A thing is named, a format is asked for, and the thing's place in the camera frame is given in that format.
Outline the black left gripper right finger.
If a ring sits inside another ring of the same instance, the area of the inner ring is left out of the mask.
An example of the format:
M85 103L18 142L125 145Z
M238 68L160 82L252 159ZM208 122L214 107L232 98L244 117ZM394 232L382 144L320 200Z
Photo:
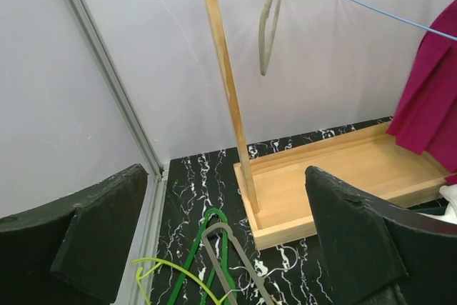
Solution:
M305 188L335 304L455 304L456 225L316 166Z

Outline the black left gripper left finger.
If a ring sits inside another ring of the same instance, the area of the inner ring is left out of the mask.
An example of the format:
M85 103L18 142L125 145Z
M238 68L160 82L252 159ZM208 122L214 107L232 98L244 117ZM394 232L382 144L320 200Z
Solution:
M148 176L134 164L68 196L1 218L1 303L113 304Z

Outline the lime green plastic hanger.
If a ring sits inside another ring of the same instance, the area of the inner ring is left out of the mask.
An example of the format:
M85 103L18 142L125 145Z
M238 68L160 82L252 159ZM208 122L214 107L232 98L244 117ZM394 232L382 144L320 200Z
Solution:
M179 264L159 257L131 262L136 267L135 283L145 304L230 304L233 282L222 269L222 278L209 259L200 254Z

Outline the white skirt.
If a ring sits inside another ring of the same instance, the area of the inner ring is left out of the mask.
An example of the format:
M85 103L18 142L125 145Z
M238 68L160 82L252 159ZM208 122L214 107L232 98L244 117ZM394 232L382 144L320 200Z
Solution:
M427 214L422 214L424 216L438 219L450 224L456 224L456 185L452 186L442 186L439 189L440 195L448 202L446 213L444 216L432 216Z

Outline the navy plaid skirt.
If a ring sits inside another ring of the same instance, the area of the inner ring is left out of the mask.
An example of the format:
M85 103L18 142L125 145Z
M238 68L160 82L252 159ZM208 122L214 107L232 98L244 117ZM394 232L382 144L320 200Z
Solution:
M432 216L444 216L448 205L439 204L438 206L422 206L416 209L416 212Z

